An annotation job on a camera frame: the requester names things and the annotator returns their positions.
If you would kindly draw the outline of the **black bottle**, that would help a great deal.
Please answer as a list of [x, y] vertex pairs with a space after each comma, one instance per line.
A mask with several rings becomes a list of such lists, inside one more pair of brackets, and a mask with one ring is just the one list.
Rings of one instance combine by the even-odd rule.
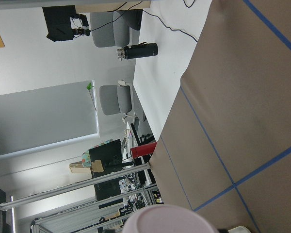
[[158, 55], [158, 45], [156, 43], [143, 42], [137, 45], [125, 46], [116, 50], [118, 59], [137, 59], [144, 57], [152, 57]]

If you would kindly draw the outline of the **white cup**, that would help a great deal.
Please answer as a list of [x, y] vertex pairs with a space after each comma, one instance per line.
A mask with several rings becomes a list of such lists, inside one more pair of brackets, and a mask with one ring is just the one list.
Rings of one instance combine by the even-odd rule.
[[245, 226], [237, 226], [228, 230], [228, 233], [251, 233], [251, 231]]

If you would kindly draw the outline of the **grey office chair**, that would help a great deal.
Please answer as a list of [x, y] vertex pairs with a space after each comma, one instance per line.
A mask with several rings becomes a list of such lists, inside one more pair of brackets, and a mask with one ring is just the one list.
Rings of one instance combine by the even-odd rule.
[[140, 30], [141, 21], [141, 9], [91, 13], [91, 35], [94, 45], [98, 48], [128, 45], [130, 30]]
[[122, 115], [122, 121], [126, 124], [127, 119], [137, 118], [133, 110], [133, 98], [131, 94], [132, 83], [118, 80], [117, 85], [102, 85], [99, 88], [99, 99], [104, 115]]

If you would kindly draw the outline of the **pink cup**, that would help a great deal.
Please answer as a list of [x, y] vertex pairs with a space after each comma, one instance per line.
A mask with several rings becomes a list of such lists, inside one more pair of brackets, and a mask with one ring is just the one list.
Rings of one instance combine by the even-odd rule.
[[202, 216], [183, 207], [151, 205], [132, 214], [124, 224], [124, 233], [217, 233]]

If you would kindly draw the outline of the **red cylinder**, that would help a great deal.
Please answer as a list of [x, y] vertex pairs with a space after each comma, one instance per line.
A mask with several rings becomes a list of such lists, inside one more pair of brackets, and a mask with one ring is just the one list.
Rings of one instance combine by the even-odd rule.
[[140, 146], [131, 148], [130, 152], [133, 159], [136, 159], [148, 154], [152, 154], [155, 150], [156, 145], [157, 145], [157, 142], [140, 145]]

